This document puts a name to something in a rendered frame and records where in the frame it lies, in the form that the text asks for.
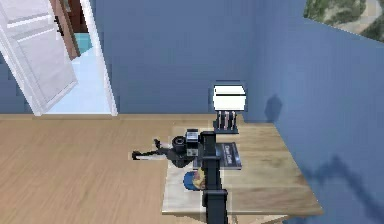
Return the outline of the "dark book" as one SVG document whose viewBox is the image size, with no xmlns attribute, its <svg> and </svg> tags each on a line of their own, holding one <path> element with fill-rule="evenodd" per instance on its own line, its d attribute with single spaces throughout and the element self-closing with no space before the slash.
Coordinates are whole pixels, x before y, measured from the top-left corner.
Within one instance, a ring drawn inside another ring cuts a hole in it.
<svg viewBox="0 0 384 224">
<path fill-rule="evenodd" d="M 216 143 L 215 146 L 199 144 L 195 149 L 188 149 L 187 155 L 193 157 L 193 169 L 202 168 L 211 163 L 220 170 L 241 170 L 242 162 L 235 142 Z"/>
</svg>

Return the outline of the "white shade table lamp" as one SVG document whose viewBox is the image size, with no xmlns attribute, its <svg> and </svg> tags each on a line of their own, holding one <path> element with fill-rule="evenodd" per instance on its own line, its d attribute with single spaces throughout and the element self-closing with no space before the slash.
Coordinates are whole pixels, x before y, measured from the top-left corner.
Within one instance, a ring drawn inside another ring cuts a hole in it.
<svg viewBox="0 0 384 224">
<path fill-rule="evenodd" d="M 237 112 L 245 110 L 246 92 L 242 85 L 215 85 L 213 105 L 216 120 L 214 131 L 219 134 L 237 134 Z"/>
</svg>

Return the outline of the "brown room door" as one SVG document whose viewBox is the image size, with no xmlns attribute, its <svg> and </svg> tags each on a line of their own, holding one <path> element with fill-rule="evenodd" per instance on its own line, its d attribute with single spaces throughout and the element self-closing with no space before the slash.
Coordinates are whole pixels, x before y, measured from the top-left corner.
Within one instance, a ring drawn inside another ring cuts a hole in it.
<svg viewBox="0 0 384 224">
<path fill-rule="evenodd" d="M 80 51 L 72 29 L 71 21 L 67 12 L 67 7 L 64 0 L 50 0 L 55 16 L 59 17 L 60 24 L 64 31 L 64 43 L 71 60 L 80 56 Z"/>
</svg>

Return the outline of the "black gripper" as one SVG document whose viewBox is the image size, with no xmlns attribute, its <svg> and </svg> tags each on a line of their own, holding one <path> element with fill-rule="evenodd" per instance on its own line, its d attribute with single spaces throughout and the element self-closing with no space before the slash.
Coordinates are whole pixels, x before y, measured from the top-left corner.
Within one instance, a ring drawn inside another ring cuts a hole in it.
<svg viewBox="0 0 384 224">
<path fill-rule="evenodd" d="M 194 160 L 192 156 L 187 155 L 186 139 L 183 136 L 174 137 L 172 145 L 163 145 L 158 139 L 153 141 L 157 150 L 148 152 L 133 151 L 131 158 L 133 160 L 164 160 L 167 158 L 177 168 L 184 168 Z"/>
</svg>

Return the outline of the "light wooden table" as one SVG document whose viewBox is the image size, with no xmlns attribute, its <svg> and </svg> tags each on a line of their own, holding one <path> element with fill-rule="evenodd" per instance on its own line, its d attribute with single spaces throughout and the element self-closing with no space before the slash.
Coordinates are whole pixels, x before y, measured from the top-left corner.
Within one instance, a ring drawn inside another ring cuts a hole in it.
<svg viewBox="0 0 384 224">
<path fill-rule="evenodd" d="M 277 129 L 269 123 L 240 124 L 234 142 L 240 170 L 223 170 L 230 224 L 283 224 L 289 218 L 321 215 L 319 204 Z"/>
</svg>

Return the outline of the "white room door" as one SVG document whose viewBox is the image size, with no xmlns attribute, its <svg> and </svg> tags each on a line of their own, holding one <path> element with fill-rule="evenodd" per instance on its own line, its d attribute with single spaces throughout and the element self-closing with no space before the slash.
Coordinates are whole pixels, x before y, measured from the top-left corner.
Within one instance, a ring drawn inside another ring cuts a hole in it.
<svg viewBox="0 0 384 224">
<path fill-rule="evenodd" d="M 78 84 L 49 0 L 0 0 L 0 52 L 36 116 Z"/>
</svg>

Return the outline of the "yellow cap with blue bill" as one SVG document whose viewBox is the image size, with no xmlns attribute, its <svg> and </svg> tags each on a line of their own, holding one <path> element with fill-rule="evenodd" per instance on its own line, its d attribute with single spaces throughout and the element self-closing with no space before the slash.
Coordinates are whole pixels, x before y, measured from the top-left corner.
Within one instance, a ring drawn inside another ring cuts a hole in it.
<svg viewBox="0 0 384 224">
<path fill-rule="evenodd" d="M 205 173 L 199 168 L 198 170 L 189 171 L 184 175 L 183 185 L 187 190 L 200 191 L 205 188 Z"/>
</svg>

